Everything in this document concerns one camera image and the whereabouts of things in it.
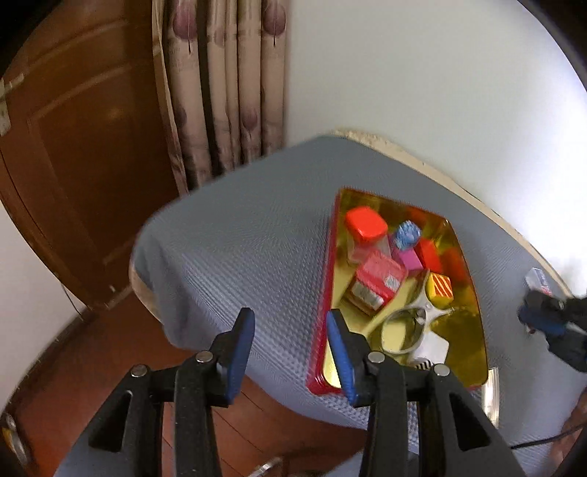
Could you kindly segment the clear plastic floss box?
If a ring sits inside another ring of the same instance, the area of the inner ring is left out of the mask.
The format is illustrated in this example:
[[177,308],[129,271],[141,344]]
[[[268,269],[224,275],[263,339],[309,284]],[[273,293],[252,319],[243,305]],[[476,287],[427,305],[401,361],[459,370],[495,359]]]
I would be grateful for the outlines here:
[[529,290],[539,291],[548,296],[552,295],[546,275],[541,268],[531,268],[530,271],[525,274],[524,279]]

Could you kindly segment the white cube block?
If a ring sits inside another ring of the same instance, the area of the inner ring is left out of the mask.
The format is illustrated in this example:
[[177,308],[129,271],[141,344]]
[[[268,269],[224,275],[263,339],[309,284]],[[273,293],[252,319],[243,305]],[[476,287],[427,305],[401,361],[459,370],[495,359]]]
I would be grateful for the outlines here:
[[434,332],[423,336],[420,345],[408,356],[407,365],[416,369],[431,369],[437,364],[444,364],[448,356],[450,343]]

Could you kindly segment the silver metal clip opener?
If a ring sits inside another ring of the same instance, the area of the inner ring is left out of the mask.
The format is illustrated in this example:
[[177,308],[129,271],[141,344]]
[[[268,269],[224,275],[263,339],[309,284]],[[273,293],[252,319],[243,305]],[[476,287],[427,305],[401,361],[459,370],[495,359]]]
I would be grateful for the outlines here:
[[406,297],[400,299],[397,309],[386,313],[380,328],[380,344],[384,353],[394,357],[411,354],[431,325],[454,311],[453,303],[447,309],[439,309],[428,299],[426,282],[431,272],[422,270],[409,277],[405,282]]

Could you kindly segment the blue round tally counter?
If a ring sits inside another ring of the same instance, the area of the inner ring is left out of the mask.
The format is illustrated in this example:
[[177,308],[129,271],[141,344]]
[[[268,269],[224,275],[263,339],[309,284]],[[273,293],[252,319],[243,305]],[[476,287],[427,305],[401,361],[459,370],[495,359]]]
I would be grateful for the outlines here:
[[393,234],[392,243],[397,250],[412,250],[421,237],[421,229],[412,221],[404,221]]

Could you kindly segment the red square plastic case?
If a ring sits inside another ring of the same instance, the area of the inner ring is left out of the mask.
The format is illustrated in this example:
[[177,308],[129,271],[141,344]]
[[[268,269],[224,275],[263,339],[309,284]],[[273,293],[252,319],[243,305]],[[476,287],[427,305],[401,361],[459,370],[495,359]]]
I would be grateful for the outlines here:
[[374,209],[356,207],[344,216],[347,233],[347,260],[350,264],[361,264],[373,250],[390,256],[388,225]]

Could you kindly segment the yellow striped cube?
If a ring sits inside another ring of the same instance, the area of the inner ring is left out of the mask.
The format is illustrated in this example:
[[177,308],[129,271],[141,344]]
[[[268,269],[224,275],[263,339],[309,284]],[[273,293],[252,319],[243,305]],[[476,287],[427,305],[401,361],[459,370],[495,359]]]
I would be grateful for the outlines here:
[[450,278],[435,272],[427,278],[426,293],[430,302],[439,309],[447,309],[455,298]]

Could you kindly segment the red toffee tin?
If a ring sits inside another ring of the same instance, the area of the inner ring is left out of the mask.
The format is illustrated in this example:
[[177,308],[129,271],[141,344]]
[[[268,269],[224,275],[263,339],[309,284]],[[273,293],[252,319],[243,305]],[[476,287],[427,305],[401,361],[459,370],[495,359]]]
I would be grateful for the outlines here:
[[338,393],[327,313],[404,366],[447,365],[468,389],[489,376],[478,296],[448,220],[350,188],[335,199],[306,386]]

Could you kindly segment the red small carton box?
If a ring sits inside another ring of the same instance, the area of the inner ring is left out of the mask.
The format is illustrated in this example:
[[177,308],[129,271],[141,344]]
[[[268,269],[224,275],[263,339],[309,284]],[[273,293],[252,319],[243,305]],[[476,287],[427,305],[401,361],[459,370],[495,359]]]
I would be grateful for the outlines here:
[[374,316],[397,295],[407,277],[405,266],[380,250],[365,258],[343,297],[368,316]]

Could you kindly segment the grey mesh table mat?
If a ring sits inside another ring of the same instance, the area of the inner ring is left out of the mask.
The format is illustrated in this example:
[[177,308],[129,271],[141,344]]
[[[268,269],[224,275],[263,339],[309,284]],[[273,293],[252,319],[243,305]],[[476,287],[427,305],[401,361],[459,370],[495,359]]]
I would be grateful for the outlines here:
[[480,298],[489,361],[499,369],[499,429],[510,443],[561,431],[586,376],[528,334],[516,311],[542,261],[491,209],[378,137],[324,135],[243,167],[154,215],[132,255],[139,299],[172,345],[198,350],[250,307],[248,376],[280,404],[364,428],[368,413],[306,388],[330,214],[344,187],[446,218]]

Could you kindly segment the brown wooden door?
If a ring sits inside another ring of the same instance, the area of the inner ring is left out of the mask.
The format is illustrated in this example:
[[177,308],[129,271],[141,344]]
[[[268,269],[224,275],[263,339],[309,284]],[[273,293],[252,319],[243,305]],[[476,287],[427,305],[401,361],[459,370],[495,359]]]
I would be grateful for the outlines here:
[[1,199],[47,268],[82,302],[130,282],[144,222],[178,189],[157,101],[151,5],[63,1],[5,73]]

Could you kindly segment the beige patterned curtain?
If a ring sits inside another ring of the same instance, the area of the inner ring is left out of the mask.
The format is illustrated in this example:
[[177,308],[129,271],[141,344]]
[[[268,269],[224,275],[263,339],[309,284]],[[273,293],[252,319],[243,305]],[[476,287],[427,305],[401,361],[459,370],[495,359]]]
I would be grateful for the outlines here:
[[180,194],[281,149],[287,1],[155,1],[154,72]]

